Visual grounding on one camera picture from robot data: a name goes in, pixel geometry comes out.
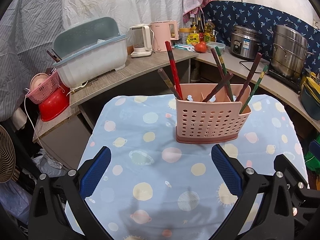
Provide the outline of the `green gold-banded chopstick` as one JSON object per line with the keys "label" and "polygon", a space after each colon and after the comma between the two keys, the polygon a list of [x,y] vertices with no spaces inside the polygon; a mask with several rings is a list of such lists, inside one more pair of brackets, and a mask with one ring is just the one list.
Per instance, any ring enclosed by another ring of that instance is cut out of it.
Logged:
{"label": "green gold-banded chopstick", "polygon": [[240,112],[239,114],[242,114],[243,111],[245,110],[245,108],[247,107],[248,103],[250,102],[252,96],[255,94],[257,88],[259,87],[260,83],[262,82],[266,72],[268,71],[269,69],[269,66],[266,65],[264,68],[263,68],[263,71],[260,73],[260,76],[259,76],[259,79],[257,80],[257,83],[255,84],[255,87],[253,88],[253,90],[251,91],[249,97],[247,98],[246,102],[244,103],[244,105],[242,106],[242,108],[240,109]]}

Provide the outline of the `dark brown-red chopstick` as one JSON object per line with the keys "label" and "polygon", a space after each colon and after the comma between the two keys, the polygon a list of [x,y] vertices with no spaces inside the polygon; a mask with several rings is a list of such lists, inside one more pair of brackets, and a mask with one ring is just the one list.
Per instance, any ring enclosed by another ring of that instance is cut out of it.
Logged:
{"label": "dark brown-red chopstick", "polygon": [[232,73],[228,73],[214,88],[213,90],[202,100],[202,102],[208,102],[216,93],[218,93],[227,82],[233,77]]}

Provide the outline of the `maroon chopstick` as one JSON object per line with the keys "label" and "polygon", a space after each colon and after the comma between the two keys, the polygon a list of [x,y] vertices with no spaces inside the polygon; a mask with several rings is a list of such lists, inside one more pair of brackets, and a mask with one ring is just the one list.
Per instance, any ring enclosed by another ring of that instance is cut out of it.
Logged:
{"label": "maroon chopstick", "polygon": [[254,59],[254,62],[253,62],[253,64],[252,64],[252,66],[251,66],[251,69],[250,69],[250,71],[249,71],[249,74],[248,74],[248,76],[247,76],[247,78],[246,78],[246,81],[245,81],[242,89],[240,90],[239,95],[238,95],[237,98],[236,98],[236,102],[240,101],[241,97],[243,96],[243,94],[244,94],[246,88],[248,87],[248,85],[249,85],[249,83],[250,83],[253,75],[255,74],[255,71],[256,71],[256,69],[257,69],[257,66],[258,66],[261,58],[262,58],[262,54],[261,54],[261,53],[257,53],[257,55],[256,55],[256,57],[255,57],[255,59]]}

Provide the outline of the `red black-tipped chopstick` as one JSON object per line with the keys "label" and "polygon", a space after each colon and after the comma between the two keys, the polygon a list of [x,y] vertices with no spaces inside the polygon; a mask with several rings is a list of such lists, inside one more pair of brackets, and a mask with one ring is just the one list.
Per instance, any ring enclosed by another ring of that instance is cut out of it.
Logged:
{"label": "red black-tipped chopstick", "polygon": [[170,68],[171,68],[171,72],[172,72],[172,77],[174,79],[175,89],[179,95],[179,99],[182,100],[183,98],[182,98],[182,91],[181,91],[181,87],[180,87],[180,80],[178,77],[178,71],[176,68],[176,62],[175,62],[174,55],[172,52],[171,43],[169,41],[165,41],[165,47],[167,49],[167,53],[168,53],[168,57],[169,57]]}

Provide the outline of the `dark red chopstick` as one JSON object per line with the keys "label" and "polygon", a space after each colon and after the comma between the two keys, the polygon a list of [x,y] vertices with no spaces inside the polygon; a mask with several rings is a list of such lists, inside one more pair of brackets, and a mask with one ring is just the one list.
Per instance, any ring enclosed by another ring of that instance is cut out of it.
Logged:
{"label": "dark red chopstick", "polygon": [[216,54],[215,49],[211,49],[211,52],[212,52],[213,58],[214,58],[214,60],[215,60],[215,62],[216,62],[216,65],[217,65],[217,67],[218,67],[218,70],[219,70],[219,73],[220,73],[220,75],[221,75],[221,78],[223,79],[223,78],[225,77],[225,75],[224,75],[223,72],[222,72],[222,69],[221,69],[221,66],[220,66],[220,63],[219,63],[219,58],[218,58],[218,56],[217,56],[217,54]]}

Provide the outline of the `dark brown twisted chopstick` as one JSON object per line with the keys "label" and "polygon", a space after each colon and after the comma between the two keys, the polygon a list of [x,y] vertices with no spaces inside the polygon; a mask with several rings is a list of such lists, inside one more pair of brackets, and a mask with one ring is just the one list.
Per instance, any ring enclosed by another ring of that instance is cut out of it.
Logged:
{"label": "dark brown twisted chopstick", "polygon": [[167,87],[171,90],[171,92],[174,94],[174,96],[178,100],[182,100],[183,96],[182,96],[180,84],[178,83],[177,85],[174,85],[172,81],[169,79],[169,77],[167,76],[166,72],[162,68],[159,68],[159,70],[157,70],[157,73],[160,75],[160,77],[165,82]]}

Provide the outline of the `blue patterned tablecloth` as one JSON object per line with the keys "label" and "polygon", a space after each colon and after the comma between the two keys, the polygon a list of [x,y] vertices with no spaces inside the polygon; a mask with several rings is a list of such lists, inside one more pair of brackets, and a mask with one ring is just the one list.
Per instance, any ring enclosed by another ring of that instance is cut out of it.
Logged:
{"label": "blue patterned tablecloth", "polygon": [[[259,174],[284,154],[308,180],[302,147],[284,106],[255,95],[238,138],[221,143]],[[213,145],[176,141],[173,95],[117,96],[101,111],[79,166],[107,146],[112,159],[85,200],[114,239],[208,239],[237,200],[210,153]]]}

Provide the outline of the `dark green yellow-rimmed bowls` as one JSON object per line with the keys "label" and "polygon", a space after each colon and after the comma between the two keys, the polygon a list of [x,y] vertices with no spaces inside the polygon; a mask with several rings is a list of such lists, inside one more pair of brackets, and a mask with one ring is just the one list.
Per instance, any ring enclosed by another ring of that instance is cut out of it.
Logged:
{"label": "dark green yellow-rimmed bowls", "polygon": [[302,77],[300,101],[308,115],[319,121],[319,79],[313,72]]}

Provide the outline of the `black induction cooker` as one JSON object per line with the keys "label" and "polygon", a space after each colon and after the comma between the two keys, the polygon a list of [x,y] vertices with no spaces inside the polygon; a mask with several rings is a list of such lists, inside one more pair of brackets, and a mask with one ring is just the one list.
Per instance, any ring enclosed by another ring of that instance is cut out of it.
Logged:
{"label": "black induction cooker", "polygon": [[299,93],[301,90],[301,88],[300,88],[301,78],[298,78],[297,80],[293,80],[291,78],[280,75],[278,72],[276,72],[272,68],[268,70],[268,75],[270,77],[276,79],[280,83],[284,84],[285,86],[289,87],[290,89],[292,89],[296,93]]}

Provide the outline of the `pink plastic basket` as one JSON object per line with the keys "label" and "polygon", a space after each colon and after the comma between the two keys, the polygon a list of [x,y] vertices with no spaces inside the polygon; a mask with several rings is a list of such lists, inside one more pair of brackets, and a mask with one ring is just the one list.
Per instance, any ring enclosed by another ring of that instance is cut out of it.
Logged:
{"label": "pink plastic basket", "polygon": [[30,91],[26,97],[38,105],[51,96],[58,89],[59,84],[60,79],[57,72],[53,72],[51,75],[36,74],[30,82]]}

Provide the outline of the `steel rice cooker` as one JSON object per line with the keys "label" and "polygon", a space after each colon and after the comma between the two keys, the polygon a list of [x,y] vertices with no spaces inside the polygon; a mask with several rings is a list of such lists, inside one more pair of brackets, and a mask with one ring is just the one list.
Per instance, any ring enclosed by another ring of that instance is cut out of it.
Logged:
{"label": "steel rice cooker", "polygon": [[235,25],[231,34],[230,53],[245,60],[254,60],[261,45],[258,31]]}

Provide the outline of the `red tomato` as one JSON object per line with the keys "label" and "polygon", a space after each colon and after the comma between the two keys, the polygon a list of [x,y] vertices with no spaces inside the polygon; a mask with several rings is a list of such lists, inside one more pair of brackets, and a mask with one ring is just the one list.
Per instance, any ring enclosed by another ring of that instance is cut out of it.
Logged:
{"label": "red tomato", "polygon": [[195,50],[197,53],[206,53],[206,52],[207,52],[206,42],[201,41],[201,42],[195,44],[194,50]]}

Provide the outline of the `yellow seasoning packet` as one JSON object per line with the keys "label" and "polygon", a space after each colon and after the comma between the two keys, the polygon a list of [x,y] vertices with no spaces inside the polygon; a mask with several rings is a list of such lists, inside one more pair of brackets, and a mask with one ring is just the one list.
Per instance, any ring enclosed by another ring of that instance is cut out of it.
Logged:
{"label": "yellow seasoning packet", "polygon": [[189,33],[187,37],[187,44],[195,46],[200,42],[200,36],[198,33]]}

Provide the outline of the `white glass kettle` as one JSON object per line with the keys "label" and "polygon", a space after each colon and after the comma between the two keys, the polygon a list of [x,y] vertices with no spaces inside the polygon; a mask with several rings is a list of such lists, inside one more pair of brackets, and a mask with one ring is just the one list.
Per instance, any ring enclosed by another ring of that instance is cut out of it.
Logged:
{"label": "white glass kettle", "polygon": [[138,24],[130,28],[133,52],[132,58],[148,57],[153,53],[153,31],[150,24]]}

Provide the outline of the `pink electric kettle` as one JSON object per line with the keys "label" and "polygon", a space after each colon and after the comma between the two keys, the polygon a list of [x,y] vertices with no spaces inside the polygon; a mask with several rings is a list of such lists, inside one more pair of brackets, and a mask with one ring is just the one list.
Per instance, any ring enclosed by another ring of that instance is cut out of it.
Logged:
{"label": "pink electric kettle", "polygon": [[172,41],[179,40],[177,21],[151,22],[150,27],[154,34],[153,50],[155,52],[167,51],[166,41],[171,45]]}

